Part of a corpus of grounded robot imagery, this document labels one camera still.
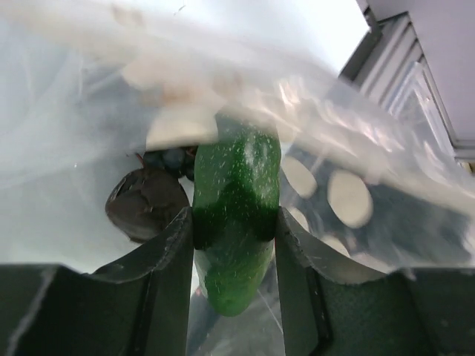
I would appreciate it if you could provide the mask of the dark green fake cucumber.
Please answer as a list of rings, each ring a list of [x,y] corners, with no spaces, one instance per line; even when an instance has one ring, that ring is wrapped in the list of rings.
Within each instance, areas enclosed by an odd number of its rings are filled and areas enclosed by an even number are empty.
[[[219,142],[194,164],[194,261],[213,309],[247,309],[272,259],[279,210],[281,145],[276,136],[219,115]]]

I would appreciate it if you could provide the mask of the polka dot zip bag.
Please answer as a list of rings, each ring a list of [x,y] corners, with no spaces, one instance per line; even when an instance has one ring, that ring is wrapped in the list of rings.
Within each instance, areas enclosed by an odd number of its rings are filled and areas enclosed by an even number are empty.
[[[155,168],[146,151],[219,142],[219,115],[278,138],[279,210],[384,274],[390,355],[474,353],[474,180],[412,127],[312,62],[177,17],[3,1],[3,355],[124,355],[142,283],[94,273],[148,241],[105,203]],[[275,238],[252,302],[225,317],[202,293],[193,234],[184,355],[287,355]]]

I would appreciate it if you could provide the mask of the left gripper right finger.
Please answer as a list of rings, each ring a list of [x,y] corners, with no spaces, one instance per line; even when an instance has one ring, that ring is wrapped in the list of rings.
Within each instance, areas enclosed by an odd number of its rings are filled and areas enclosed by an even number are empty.
[[[280,208],[275,255],[287,355],[390,355],[384,274],[335,251]]]

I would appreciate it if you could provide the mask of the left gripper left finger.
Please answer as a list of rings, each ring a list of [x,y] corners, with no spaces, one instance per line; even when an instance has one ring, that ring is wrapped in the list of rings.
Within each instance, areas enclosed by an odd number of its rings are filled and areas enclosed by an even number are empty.
[[[94,273],[117,285],[142,283],[124,355],[186,353],[192,265],[193,223],[184,208],[159,236]]]

